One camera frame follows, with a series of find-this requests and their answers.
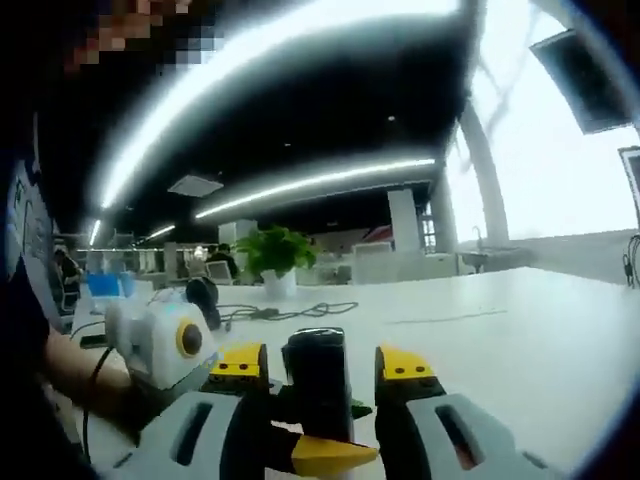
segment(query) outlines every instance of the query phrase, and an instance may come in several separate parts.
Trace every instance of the black ceiling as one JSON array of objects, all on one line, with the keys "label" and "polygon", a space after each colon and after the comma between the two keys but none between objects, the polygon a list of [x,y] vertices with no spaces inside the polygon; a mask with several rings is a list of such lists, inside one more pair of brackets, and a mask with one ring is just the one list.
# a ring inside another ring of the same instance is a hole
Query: black ceiling
[{"label": "black ceiling", "polygon": [[[154,101],[144,92],[156,85],[157,95],[162,77],[174,74],[175,50],[195,35],[202,18],[174,17],[153,30],[150,40],[102,54],[99,65],[85,66],[51,88],[40,111],[40,160],[47,201],[61,230],[83,225],[90,200],[99,195],[99,161],[135,128],[141,105]],[[189,221],[201,200],[166,192],[187,173],[204,174],[228,189],[350,154],[410,147],[441,155],[463,105],[472,30],[457,17],[383,22],[280,52],[280,58],[302,58],[293,66],[283,66],[278,58],[255,62],[243,78],[257,80],[230,82],[224,96],[200,99],[172,127],[109,223],[136,235],[176,223],[180,228],[174,236],[181,240],[209,236],[211,225],[194,228]],[[371,48],[363,48],[368,43]],[[60,178],[59,172],[62,183],[48,180]],[[298,214],[289,206],[286,215],[274,212],[273,218],[318,231],[340,210],[339,223],[348,228],[362,223],[362,205],[369,203],[366,223],[384,224],[388,208],[380,198],[384,195],[375,192],[340,196],[315,202],[313,215],[300,205]]]}]

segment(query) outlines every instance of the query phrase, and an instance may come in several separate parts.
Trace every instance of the headphones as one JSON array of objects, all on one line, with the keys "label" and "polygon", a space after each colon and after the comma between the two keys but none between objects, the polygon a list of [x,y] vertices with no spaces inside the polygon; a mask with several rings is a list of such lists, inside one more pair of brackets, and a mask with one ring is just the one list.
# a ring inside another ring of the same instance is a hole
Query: headphones
[{"label": "headphones", "polygon": [[210,330],[219,330],[222,324],[218,311],[218,287],[206,277],[189,280],[185,289],[187,302],[196,305]]}]

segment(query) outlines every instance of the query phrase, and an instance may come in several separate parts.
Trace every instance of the white table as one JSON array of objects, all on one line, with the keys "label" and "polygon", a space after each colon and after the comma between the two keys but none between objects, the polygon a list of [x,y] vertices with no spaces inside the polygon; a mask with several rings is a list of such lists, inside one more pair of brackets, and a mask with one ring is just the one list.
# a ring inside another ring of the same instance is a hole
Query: white table
[{"label": "white table", "polygon": [[[270,375],[284,379],[280,348],[293,332],[341,327],[353,395],[370,405],[375,347],[386,342],[420,353],[448,392],[466,394],[505,423],[520,448],[565,472],[582,463],[616,419],[640,366],[640,292],[569,275],[520,268],[420,282],[306,287],[295,299],[275,304],[259,287],[220,287],[220,304],[276,306],[282,312],[346,301],[360,306],[320,319],[237,322],[216,337],[222,344],[265,343]],[[83,320],[77,321],[74,328]],[[373,425],[373,416],[358,420],[356,441],[376,445]],[[103,427],[97,421],[90,426],[90,445],[110,462],[107,457],[126,445]],[[381,465],[371,464],[354,478],[384,474]]]}]

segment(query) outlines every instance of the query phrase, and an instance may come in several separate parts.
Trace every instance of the potted plant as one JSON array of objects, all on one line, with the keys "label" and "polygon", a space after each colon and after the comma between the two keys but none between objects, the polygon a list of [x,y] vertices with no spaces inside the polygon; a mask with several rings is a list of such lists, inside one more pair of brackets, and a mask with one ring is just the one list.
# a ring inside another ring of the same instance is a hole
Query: potted plant
[{"label": "potted plant", "polygon": [[247,270],[262,277],[267,296],[272,299],[294,295],[295,268],[311,268],[316,263],[316,253],[309,241],[283,227],[254,230],[238,240],[236,250],[247,255]]}]

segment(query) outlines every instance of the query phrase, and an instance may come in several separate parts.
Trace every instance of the blue object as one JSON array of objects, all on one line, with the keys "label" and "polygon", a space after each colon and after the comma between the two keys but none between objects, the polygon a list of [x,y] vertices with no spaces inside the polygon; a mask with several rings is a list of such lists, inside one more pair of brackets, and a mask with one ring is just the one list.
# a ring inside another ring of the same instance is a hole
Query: blue object
[{"label": "blue object", "polygon": [[120,296],[118,277],[113,273],[89,273],[87,285],[93,298]]},{"label": "blue object", "polygon": [[122,293],[125,297],[132,297],[136,292],[136,281],[133,274],[124,272],[120,274],[120,282],[122,283]]}]

